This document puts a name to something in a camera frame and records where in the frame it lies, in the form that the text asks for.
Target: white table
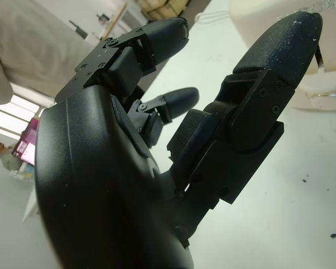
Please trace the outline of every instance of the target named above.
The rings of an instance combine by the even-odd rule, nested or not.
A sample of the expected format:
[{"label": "white table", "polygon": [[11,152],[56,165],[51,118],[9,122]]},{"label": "white table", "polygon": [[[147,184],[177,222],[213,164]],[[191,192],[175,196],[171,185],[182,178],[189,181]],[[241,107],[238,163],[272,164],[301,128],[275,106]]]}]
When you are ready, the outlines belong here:
[{"label": "white table", "polygon": [[[212,0],[206,12],[224,9],[228,0]],[[229,19],[195,24],[144,100],[195,86],[203,109],[245,51]],[[171,165],[166,145],[182,120],[152,149],[161,171]],[[190,239],[196,269],[336,269],[336,112],[287,108],[279,120],[285,134],[241,195],[233,205],[220,201]]]}]

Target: beige cloth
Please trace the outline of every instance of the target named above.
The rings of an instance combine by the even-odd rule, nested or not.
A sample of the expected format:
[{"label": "beige cloth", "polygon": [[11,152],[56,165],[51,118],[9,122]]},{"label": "beige cloth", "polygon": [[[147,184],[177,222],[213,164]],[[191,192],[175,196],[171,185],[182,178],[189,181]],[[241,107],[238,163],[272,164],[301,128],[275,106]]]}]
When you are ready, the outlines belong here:
[{"label": "beige cloth", "polygon": [[0,0],[0,104],[9,82],[55,97],[92,47],[31,0]]}]

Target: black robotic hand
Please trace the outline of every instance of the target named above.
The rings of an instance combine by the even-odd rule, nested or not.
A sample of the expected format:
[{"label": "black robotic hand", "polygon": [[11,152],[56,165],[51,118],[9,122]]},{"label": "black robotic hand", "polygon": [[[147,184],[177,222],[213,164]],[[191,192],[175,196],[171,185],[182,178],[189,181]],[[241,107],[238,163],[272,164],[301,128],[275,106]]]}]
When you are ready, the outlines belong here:
[{"label": "black robotic hand", "polygon": [[298,12],[268,29],[216,99],[188,111],[164,173],[149,148],[198,93],[182,89],[147,103],[130,96],[186,44],[186,22],[171,18],[100,43],[39,125],[36,195],[61,266],[193,268],[188,239],[219,199],[233,203],[282,135],[277,118],[321,28],[320,15]]}]

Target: window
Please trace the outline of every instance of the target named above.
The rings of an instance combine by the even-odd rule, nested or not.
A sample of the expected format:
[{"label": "window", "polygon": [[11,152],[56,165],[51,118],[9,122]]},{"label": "window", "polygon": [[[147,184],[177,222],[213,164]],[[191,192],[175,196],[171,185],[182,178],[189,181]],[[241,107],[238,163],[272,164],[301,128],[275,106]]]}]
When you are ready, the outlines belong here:
[{"label": "window", "polygon": [[0,134],[19,139],[29,121],[43,108],[14,95],[10,103],[0,105]]},{"label": "window", "polygon": [[20,139],[33,117],[40,117],[43,110],[54,104],[54,99],[15,84],[10,103],[0,105],[0,134]]}]

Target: floor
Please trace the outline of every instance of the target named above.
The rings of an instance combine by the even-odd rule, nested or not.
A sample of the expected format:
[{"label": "floor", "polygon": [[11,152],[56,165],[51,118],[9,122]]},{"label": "floor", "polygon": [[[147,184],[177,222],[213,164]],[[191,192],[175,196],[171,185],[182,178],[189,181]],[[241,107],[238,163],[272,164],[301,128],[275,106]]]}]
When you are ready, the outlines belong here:
[{"label": "floor", "polygon": [[[205,7],[208,5],[208,3],[211,0],[190,0],[186,6],[186,9],[183,11],[183,13],[180,15],[181,17],[185,18],[188,22],[189,28],[191,28],[194,24],[194,18],[196,14],[203,12]],[[160,63],[158,66],[156,66],[157,71],[154,73],[151,73],[144,78],[142,78],[139,82],[139,86],[142,88],[142,90],[147,91],[152,82],[156,79],[158,74],[163,69],[164,65],[167,61]]]}]

